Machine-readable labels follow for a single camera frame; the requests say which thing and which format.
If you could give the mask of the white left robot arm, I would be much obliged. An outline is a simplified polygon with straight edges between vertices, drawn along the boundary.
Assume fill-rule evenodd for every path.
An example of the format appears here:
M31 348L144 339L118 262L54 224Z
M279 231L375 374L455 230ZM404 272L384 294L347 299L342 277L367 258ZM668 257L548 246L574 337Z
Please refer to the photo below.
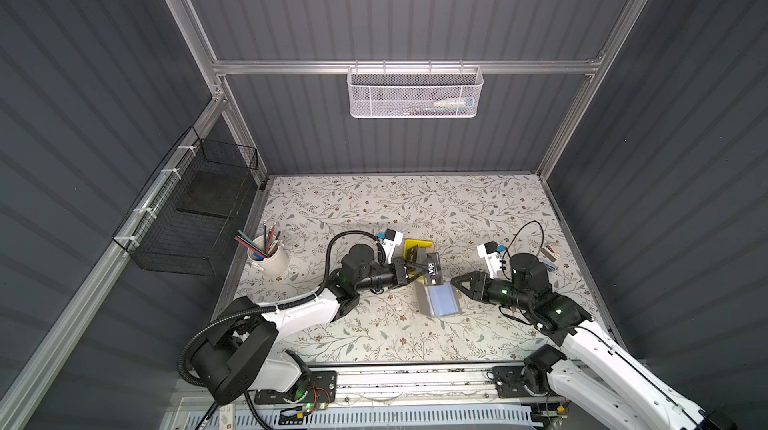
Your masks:
M346 316L359 304L362 291L404 287L438 268L426 255L381 262L382 253L365 244L352 246L319 293L273 305L257 305L247 297L234 300L184 346L177 365L181 378L206 388L220 406L250 391L302 400L312 385L312 371L295 351L278 352L275 344Z

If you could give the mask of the black VIP card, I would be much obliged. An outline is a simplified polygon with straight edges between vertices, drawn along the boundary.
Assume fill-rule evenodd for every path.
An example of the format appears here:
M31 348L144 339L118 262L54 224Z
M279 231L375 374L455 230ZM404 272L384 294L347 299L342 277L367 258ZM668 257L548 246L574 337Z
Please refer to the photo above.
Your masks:
M444 284L440 256L437 252L426 254L427 272L424 275L427 286L439 286Z

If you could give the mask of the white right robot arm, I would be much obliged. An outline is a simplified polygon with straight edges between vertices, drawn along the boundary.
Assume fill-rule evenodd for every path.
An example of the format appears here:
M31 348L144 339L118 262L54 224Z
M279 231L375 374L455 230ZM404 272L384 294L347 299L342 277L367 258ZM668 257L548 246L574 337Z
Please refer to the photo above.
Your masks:
M549 267L530 253L484 257L487 268L452 279L469 299L497 306L548 338L524 361L521 379L533 396L557 394L609 429L733 429L642 365L571 298L556 292Z

